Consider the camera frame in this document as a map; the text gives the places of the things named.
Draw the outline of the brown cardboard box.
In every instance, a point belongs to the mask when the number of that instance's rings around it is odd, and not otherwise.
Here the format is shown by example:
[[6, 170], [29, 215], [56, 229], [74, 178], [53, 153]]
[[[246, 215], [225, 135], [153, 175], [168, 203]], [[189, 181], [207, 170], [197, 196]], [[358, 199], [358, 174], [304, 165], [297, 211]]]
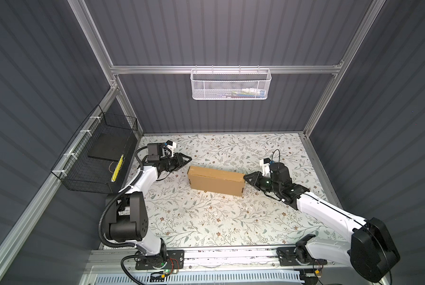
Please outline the brown cardboard box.
[[194, 190], [242, 197], [244, 174], [205, 167], [191, 166], [187, 173]]

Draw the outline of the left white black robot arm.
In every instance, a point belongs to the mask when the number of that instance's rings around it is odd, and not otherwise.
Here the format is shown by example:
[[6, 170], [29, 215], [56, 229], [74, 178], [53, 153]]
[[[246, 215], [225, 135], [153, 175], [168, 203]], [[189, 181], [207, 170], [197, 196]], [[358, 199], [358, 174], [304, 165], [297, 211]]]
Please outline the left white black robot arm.
[[176, 152], [171, 140], [151, 143], [135, 152], [138, 171], [117, 193], [106, 197], [105, 208], [98, 222], [100, 242], [109, 248], [133, 247], [144, 256], [160, 255], [166, 250], [163, 239], [149, 230], [145, 194], [162, 179], [186, 166], [192, 158]]

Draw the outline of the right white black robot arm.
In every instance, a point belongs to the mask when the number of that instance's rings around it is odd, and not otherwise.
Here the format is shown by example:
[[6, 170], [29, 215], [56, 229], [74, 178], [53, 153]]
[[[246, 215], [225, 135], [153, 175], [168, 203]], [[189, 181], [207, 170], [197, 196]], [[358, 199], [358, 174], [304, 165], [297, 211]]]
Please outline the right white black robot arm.
[[400, 261], [400, 253], [383, 221], [356, 216], [319, 198], [307, 187], [295, 184], [288, 167], [280, 161], [266, 158], [260, 165], [261, 171], [244, 175], [245, 182], [265, 196], [312, 216], [344, 238], [341, 242], [305, 235], [289, 254], [298, 264], [337, 262], [377, 283]]

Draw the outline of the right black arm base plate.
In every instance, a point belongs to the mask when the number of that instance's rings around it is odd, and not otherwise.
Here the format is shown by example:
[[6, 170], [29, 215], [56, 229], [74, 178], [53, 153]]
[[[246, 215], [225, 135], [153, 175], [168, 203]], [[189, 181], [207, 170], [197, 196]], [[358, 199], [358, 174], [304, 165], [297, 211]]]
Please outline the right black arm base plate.
[[276, 254], [281, 266], [325, 266], [328, 261], [314, 259], [306, 249], [302, 247], [278, 247]]

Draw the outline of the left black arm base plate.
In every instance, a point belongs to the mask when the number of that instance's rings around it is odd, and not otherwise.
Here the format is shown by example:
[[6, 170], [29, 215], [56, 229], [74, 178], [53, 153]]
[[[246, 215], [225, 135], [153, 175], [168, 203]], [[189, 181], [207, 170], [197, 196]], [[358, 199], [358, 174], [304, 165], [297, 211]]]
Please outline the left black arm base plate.
[[185, 251], [162, 251], [157, 255], [139, 256], [135, 258], [135, 261], [136, 270], [179, 270], [184, 267]]

